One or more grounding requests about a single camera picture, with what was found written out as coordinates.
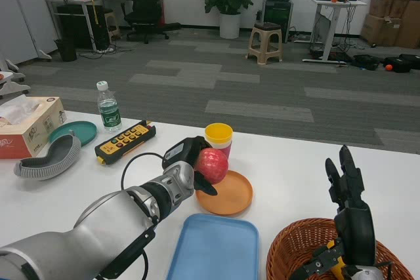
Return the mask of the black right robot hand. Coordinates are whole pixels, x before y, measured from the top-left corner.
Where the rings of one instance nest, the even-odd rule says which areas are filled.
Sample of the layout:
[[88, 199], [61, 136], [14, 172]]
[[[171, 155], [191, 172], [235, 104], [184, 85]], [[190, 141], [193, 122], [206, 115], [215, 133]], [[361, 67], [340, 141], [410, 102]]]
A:
[[312, 253], [312, 258], [296, 269], [290, 279], [308, 279], [322, 275], [344, 263], [341, 274], [344, 279], [391, 279], [392, 262], [376, 261], [377, 242], [373, 218], [368, 204], [362, 200], [364, 191], [361, 170], [355, 166], [349, 148], [344, 145], [339, 151], [342, 174], [333, 161], [325, 160], [325, 171], [331, 187], [331, 200], [338, 204], [334, 218], [337, 238], [333, 246], [323, 246]]

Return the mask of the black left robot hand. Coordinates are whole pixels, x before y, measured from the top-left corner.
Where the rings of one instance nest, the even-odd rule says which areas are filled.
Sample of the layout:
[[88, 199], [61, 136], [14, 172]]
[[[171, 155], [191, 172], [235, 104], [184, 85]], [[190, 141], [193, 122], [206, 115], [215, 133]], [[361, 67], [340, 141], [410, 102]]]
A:
[[187, 163], [191, 166], [192, 171], [187, 176], [188, 184], [186, 186], [203, 191], [207, 195], [216, 196], [218, 193], [213, 185], [204, 178], [200, 171], [194, 170], [200, 152], [207, 148], [212, 148], [212, 146], [202, 136], [185, 138], [165, 152], [161, 166], [163, 169], [167, 169], [180, 161]]

